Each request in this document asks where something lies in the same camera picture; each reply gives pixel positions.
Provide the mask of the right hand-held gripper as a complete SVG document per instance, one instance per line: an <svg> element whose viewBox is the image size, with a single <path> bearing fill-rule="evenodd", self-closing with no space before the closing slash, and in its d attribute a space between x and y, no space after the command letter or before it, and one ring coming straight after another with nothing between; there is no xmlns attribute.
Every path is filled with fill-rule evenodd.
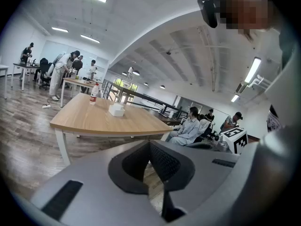
<svg viewBox="0 0 301 226"><path fill-rule="evenodd" d="M247 131L241 127L229 129L217 134L215 141L225 141L233 154L241 154L244 147L248 144Z"/></svg>

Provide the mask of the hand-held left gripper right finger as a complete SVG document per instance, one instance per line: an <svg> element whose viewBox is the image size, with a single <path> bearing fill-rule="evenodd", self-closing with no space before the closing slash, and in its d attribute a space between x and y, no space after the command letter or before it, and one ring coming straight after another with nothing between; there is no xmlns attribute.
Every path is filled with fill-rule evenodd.
<svg viewBox="0 0 301 226"><path fill-rule="evenodd" d="M162 218L171 222L204 203L224 182L238 156L150 141L150 162L163 182Z"/></svg>

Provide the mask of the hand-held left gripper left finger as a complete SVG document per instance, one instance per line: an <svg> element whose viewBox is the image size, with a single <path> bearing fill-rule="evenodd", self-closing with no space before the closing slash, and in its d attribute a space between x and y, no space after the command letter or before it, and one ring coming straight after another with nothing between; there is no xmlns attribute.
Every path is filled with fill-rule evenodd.
<svg viewBox="0 0 301 226"><path fill-rule="evenodd" d="M109 177L111 159L139 144L127 143L90 153L72 162L46 181L30 202L42 209L68 181L83 185L68 206L60 222L68 226L162 226L162 217L147 195L128 194Z"/></svg>

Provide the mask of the white square tray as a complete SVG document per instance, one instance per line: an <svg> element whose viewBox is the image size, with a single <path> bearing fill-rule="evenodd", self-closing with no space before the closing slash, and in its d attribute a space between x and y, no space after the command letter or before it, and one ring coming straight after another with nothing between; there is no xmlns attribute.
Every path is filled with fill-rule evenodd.
<svg viewBox="0 0 301 226"><path fill-rule="evenodd" d="M114 117L122 117L124 115L125 109L122 108L118 110L116 107L113 106L114 104L109 106L109 113Z"/></svg>

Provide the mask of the black office chair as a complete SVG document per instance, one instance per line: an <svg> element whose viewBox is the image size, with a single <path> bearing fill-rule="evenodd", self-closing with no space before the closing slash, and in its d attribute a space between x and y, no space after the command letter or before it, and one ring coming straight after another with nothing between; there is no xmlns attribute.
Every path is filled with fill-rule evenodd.
<svg viewBox="0 0 301 226"><path fill-rule="evenodd" d="M43 58L40 61L40 79L39 79L39 88L45 88L50 86L51 76L48 75L49 68L51 63L48 62L47 59Z"/></svg>
<svg viewBox="0 0 301 226"><path fill-rule="evenodd" d="M189 148L195 148L195 149L211 149L213 140L209 138L209 134L212 132L212 129L210 126L202 132L192 144L186 145L186 147Z"/></svg>

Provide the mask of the person's black top lace print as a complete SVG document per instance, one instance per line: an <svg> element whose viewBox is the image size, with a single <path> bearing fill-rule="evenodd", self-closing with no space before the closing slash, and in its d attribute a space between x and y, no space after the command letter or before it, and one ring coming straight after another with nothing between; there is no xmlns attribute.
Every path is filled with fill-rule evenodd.
<svg viewBox="0 0 301 226"><path fill-rule="evenodd" d="M271 132L280 128L282 128L282 125L279 121L276 111L274 110L274 107L271 105L267 117L267 131Z"/></svg>

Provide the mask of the light wooden table white legs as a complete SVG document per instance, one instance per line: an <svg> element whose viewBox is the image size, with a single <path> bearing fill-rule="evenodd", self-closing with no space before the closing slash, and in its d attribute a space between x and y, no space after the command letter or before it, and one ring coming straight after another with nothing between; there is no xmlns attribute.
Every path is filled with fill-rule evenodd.
<svg viewBox="0 0 301 226"><path fill-rule="evenodd" d="M79 93L51 120L58 147L66 166L71 161L66 134L91 137L138 137L162 135L166 139L172 128L145 109L125 105L124 115L115 117L109 112L113 102L97 98L90 104L90 96Z"/></svg>

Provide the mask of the dark wooden table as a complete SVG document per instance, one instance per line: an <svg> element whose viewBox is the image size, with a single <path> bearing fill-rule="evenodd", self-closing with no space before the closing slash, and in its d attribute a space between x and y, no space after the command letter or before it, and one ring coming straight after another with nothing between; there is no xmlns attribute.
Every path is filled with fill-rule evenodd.
<svg viewBox="0 0 301 226"><path fill-rule="evenodd" d="M158 113L157 111L148 110L148 109L145 109L145 110L147 112L149 112L150 114L152 114L153 116L155 116L156 118L158 118L159 120L161 120L162 122L164 122L168 126L178 126L181 124L180 119L178 119L178 120L170 119L170 118L165 117L162 114Z"/></svg>

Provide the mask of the clear water bottle red label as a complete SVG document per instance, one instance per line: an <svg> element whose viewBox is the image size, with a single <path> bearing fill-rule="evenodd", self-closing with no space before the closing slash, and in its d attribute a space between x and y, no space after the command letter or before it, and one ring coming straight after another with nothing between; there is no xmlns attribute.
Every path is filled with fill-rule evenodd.
<svg viewBox="0 0 301 226"><path fill-rule="evenodd" d="M97 98L98 92L99 92L99 83L96 83L94 85L94 87L92 88L91 95L90 95L89 103L91 105L94 105L96 103L96 98Z"/></svg>

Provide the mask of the black metal railing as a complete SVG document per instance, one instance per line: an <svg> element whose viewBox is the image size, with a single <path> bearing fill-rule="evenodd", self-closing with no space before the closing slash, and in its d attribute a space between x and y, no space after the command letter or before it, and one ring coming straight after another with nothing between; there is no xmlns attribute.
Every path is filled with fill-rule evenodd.
<svg viewBox="0 0 301 226"><path fill-rule="evenodd" d="M173 105L162 102L146 94L141 94L125 87L121 87L108 80L103 81L101 93L104 99L120 104L135 105L147 110L156 111L161 116L174 121L183 121L188 116L188 113L182 110L181 107L176 108Z"/></svg>

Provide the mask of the small wooden table white legs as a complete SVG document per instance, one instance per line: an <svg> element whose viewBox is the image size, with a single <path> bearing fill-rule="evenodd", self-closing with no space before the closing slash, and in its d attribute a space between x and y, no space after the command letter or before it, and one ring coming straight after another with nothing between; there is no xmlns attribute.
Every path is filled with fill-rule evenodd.
<svg viewBox="0 0 301 226"><path fill-rule="evenodd" d="M79 79L72 79L72 78L63 78L63 84L62 84L62 91L61 91L61 96L60 96L60 107L63 107L63 97L64 97L64 89L65 89L65 84L70 83L71 85L76 85L76 86L83 86L85 88L93 88L95 85L95 82L87 82L84 80L79 80Z"/></svg>

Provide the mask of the dark top table white legs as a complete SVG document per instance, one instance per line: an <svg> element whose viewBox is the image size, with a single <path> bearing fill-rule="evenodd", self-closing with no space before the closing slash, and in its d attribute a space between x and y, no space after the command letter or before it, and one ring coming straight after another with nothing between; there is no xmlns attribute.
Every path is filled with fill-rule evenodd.
<svg viewBox="0 0 301 226"><path fill-rule="evenodd" d="M31 74L33 71L36 71L37 69L40 69L40 65L29 65L25 63L16 64L13 63L13 69L11 73L11 87L14 86L14 75L15 75L15 69L23 69L22 73L22 91L24 91L25 82L31 81Z"/></svg>

